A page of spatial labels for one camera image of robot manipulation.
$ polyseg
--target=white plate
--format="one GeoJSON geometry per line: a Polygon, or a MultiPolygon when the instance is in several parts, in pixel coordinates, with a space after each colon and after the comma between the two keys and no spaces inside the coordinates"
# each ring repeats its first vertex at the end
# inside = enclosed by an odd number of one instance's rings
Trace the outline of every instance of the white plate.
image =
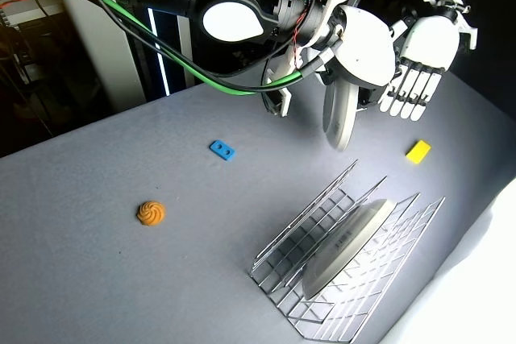
{"type": "Polygon", "coordinates": [[[396,203],[380,199],[362,205],[322,242],[303,272],[303,292],[309,300],[323,290],[378,231],[396,203]]]}

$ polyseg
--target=gray tabletop surface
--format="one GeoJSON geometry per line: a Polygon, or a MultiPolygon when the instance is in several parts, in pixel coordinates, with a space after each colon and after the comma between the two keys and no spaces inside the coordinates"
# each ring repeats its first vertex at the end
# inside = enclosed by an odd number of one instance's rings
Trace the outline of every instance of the gray tabletop surface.
{"type": "Polygon", "coordinates": [[[1,159],[0,342],[302,342],[247,272],[355,159],[352,195],[387,175],[375,197],[447,197],[359,340],[379,341],[516,174],[516,126],[447,74],[420,122],[360,112],[338,153],[323,87],[293,91],[280,119],[259,96],[202,85],[1,159]],[[232,161],[208,149],[216,139],[232,161]],[[433,148],[414,165],[418,139],[433,148]],[[157,227],[135,218],[149,200],[168,210],[157,227]]]}

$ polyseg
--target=yellow sponge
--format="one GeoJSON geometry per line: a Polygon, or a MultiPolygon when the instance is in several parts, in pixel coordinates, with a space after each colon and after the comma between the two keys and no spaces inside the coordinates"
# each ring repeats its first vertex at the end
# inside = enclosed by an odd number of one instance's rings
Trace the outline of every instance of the yellow sponge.
{"type": "Polygon", "coordinates": [[[409,153],[406,154],[406,158],[413,163],[419,164],[427,156],[430,149],[431,145],[429,143],[419,140],[409,153]]]}

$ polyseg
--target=green wire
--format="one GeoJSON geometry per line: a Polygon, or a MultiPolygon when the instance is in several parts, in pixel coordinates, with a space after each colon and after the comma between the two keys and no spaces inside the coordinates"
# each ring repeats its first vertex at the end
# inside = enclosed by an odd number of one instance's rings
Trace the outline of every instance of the green wire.
{"type": "MultiPolygon", "coordinates": [[[[142,28],[144,28],[145,30],[151,32],[147,26],[145,26],[143,23],[141,23],[133,14],[131,14],[130,12],[128,12],[126,9],[124,9],[123,7],[121,7],[115,0],[102,0],[105,4],[107,4],[109,7],[111,7],[112,9],[118,11],[119,13],[121,14],[124,14],[125,16],[127,16],[130,20],[132,20],[133,22],[137,23],[138,25],[140,25],[142,28]]],[[[249,95],[249,94],[254,94],[254,93],[251,93],[251,92],[242,92],[242,91],[239,91],[239,90],[233,90],[233,89],[229,89],[223,85],[220,85],[219,83],[211,80],[209,77],[207,77],[205,74],[202,74],[200,72],[198,72],[196,69],[192,68],[187,62],[184,62],[181,58],[178,58],[177,56],[175,56],[173,53],[169,52],[168,50],[164,50],[165,52],[167,52],[167,54],[169,54],[169,56],[175,60],[179,65],[181,65],[183,68],[186,68],[186,70],[188,70],[190,73],[192,73],[195,77],[197,77],[199,80],[207,83],[208,85],[210,86],[213,86],[214,88],[220,90],[220,91],[223,91],[224,93],[228,93],[228,94],[233,94],[233,95],[236,95],[236,96],[245,96],[245,95],[249,95]]],[[[290,81],[293,81],[293,80],[296,80],[298,78],[300,78],[302,75],[299,71],[296,71],[292,74],[289,74],[288,76],[286,77],[283,77],[277,81],[274,81],[270,84],[268,84],[269,86],[276,86],[276,85],[282,85],[286,82],[290,82],[290,81]]]]}

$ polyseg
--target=dish rack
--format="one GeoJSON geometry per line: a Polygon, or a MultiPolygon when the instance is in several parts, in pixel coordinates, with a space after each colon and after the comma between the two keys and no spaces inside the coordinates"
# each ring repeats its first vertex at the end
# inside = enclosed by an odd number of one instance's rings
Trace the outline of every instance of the dish rack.
{"type": "Polygon", "coordinates": [[[250,272],[293,327],[310,340],[351,343],[358,337],[445,199],[417,211],[410,209],[420,193],[399,201],[355,258],[317,296],[306,300],[302,291],[306,263],[327,235],[386,179],[352,199],[343,183],[357,161],[258,254],[250,272]]]}

